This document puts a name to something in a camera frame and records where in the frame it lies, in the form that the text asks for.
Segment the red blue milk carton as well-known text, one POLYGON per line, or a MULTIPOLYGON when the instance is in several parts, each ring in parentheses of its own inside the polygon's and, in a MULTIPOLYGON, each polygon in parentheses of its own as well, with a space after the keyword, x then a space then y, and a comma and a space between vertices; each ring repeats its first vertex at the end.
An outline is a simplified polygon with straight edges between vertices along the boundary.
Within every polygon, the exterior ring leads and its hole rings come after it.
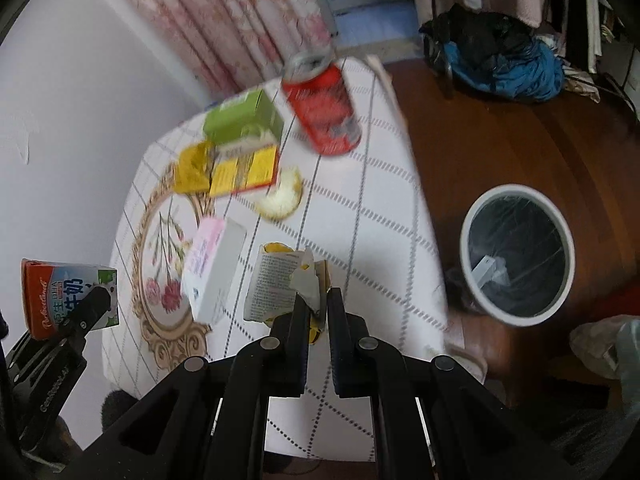
POLYGON ((53 337, 85 296, 101 286, 110 294, 110 306, 90 330, 102 330, 119 323, 117 309, 118 274, 109 266, 23 259, 21 282, 26 326, 35 340, 53 337))

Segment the paper wrapper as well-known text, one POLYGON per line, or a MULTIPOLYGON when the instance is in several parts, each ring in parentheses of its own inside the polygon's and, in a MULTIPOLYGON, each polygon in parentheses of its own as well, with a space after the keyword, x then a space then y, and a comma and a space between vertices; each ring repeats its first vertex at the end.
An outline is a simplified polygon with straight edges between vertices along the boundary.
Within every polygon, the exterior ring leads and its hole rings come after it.
POLYGON ((309 249, 293 250, 268 243, 258 250, 256 266, 244 304, 247 322, 271 326, 294 310, 301 299, 311 310, 309 343, 315 344, 326 328, 326 294, 331 287, 329 263, 314 260, 309 249))

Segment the yellow white fruit peel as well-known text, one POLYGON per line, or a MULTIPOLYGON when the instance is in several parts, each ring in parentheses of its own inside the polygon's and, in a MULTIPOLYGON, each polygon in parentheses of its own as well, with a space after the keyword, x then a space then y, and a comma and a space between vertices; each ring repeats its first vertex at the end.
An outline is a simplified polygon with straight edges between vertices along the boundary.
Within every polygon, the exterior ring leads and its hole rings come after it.
POLYGON ((272 221, 288 218, 299 206, 303 190, 303 178, 299 169, 284 168, 280 171, 276 188, 256 200, 254 211, 262 218, 272 221))

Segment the pink white toothpaste box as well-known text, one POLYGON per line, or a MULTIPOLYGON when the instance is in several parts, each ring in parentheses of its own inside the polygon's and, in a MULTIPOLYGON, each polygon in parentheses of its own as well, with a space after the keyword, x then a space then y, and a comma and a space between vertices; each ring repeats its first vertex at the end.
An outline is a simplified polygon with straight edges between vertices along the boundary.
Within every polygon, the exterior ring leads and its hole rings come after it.
POLYGON ((181 293, 195 322, 215 326, 227 303, 246 239, 238 222, 205 217, 184 260, 181 293))

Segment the white round trash bin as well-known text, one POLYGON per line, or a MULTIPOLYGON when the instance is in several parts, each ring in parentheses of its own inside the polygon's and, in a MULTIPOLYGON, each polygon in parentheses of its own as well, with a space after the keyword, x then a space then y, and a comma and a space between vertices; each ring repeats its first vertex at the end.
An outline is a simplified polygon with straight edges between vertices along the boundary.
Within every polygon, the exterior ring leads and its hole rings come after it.
POLYGON ((534 188, 505 184, 481 195, 466 214, 459 240, 463 305, 513 327, 547 321, 567 300, 576 254, 561 211, 534 188), (472 270, 484 256, 506 260, 510 285, 479 288, 472 270))

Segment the blue jacket pile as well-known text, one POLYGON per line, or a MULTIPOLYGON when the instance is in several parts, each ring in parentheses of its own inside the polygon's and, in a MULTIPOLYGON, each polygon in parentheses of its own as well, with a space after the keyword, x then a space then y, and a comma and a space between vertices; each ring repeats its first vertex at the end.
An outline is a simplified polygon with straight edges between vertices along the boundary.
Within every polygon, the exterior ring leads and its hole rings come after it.
POLYGON ((444 45, 452 74, 471 89, 508 100, 549 101, 564 86, 562 61, 538 39, 521 53, 499 55, 489 68, 473 67, 454 42, 444 45))

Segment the yellow foil wrapper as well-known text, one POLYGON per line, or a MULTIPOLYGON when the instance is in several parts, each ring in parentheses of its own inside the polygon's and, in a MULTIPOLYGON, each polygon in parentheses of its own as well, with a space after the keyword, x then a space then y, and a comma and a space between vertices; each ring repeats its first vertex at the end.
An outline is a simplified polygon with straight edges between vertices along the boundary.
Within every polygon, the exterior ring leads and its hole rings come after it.
POLYGON ((185 148, 175 163, 174 191, 186 195, 206 193, 210 188, 214 155, 214 146, 209 141, 185 148))

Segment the white long carton box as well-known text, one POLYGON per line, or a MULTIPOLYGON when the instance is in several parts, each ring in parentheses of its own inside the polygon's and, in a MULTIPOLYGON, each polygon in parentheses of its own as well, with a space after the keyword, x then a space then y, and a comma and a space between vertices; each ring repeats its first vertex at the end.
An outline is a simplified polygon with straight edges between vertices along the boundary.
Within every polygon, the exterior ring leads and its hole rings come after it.
POLYGON ((488 283, 509 286, 510 278, 506 270, 506 260, 502 257, 484 256, 472 270, 472 278, 479 288, 488 283))

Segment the green carton box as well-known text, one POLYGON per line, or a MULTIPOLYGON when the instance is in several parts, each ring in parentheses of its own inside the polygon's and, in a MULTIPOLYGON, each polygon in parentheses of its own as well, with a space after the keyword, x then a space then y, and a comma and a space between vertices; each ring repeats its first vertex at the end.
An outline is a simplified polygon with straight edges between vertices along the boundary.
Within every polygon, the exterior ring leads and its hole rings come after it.
POLYGON ((279 144, 283 119, 264 89, 247 90, 206 114, 203 133, 222 150, 249 150, 279 144))

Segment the checked grey pillow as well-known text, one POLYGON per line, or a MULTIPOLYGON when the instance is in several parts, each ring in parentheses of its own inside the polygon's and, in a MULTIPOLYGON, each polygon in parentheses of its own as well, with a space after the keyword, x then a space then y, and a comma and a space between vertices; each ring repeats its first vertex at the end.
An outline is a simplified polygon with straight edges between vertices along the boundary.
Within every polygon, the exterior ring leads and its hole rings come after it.
POLYGON ((639 378, 639 318, 616 315, 579 325, 570 332, 570 350, 582 364, 606 379, 639 378))

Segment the red soda can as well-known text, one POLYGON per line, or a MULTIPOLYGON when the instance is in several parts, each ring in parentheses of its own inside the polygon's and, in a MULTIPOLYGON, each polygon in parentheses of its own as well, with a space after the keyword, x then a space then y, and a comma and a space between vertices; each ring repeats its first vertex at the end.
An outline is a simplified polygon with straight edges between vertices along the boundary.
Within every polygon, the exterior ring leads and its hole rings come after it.
POLYGON ((361 129, 341 69, 329 51, 294 55, 285 65, 281 88, 320 155, 343 155, 359 144, 361 129))

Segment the pink floral curtain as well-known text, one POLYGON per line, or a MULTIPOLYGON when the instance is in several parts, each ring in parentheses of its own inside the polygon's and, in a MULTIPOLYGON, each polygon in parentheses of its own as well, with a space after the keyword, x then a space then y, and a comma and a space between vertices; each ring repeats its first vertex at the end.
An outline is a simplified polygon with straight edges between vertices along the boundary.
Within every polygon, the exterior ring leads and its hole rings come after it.
POLYGON ((319 0, 128 0, 214 99, 282 73, 297 53, 331 47, 319 0))

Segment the yellow red small box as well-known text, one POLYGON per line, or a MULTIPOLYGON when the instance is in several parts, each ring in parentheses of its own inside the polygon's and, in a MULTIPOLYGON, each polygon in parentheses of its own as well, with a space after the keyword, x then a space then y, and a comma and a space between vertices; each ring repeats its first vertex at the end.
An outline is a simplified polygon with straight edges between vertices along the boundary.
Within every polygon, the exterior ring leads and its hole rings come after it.
POLYGON ((217 198, 272 185, 277 179, 278 162, 275 145, 221 159, 213 166, 208 195, 217 198))

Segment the white patterned tablecloth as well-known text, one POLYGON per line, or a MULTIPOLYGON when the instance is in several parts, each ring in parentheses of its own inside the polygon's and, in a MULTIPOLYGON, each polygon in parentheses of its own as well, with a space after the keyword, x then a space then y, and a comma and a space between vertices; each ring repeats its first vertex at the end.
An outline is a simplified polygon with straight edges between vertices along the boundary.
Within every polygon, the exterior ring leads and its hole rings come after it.
POLYGON ((244 320, 243 307, 256 257, 268 243, 306 249, 325 262, 347 311, 408 356, 431 359, 464 348, 462 326, 446 306, 431 217, 393 93, 365 62, 346 58, 341 69, 362 130, 359 145, 343 156, 314 152, 280 82, 265 84, 284 121, 281 165, 297 168, 303 178, 302 200, 284 220, 260 218, 252 193, 175 193, 175 160, 201 140, 202 116, 148 147, 111 256, 119 321, 102 333, 102 360, 113 385, 144 396, 189 356, 219 360, 265 336, 264 324, 244 320), (205 216, 227 217, 246 232, 227 302, 213 325, 195 323, 179 292, 184 257, 205 216))

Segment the black clothes pile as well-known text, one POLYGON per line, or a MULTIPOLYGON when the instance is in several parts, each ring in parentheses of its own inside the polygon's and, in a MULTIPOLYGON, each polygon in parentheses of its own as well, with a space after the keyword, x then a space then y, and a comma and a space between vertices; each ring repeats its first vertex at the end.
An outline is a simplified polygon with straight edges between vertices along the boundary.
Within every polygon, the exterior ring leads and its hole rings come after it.
POLYGON ((460 4, 421 25, 425 61, 431 66, 454 44, 462 60, 474 70, 495 70, 500 63, 520 58, 534 40, 533 29, 513 16, 474 12, 460 4))

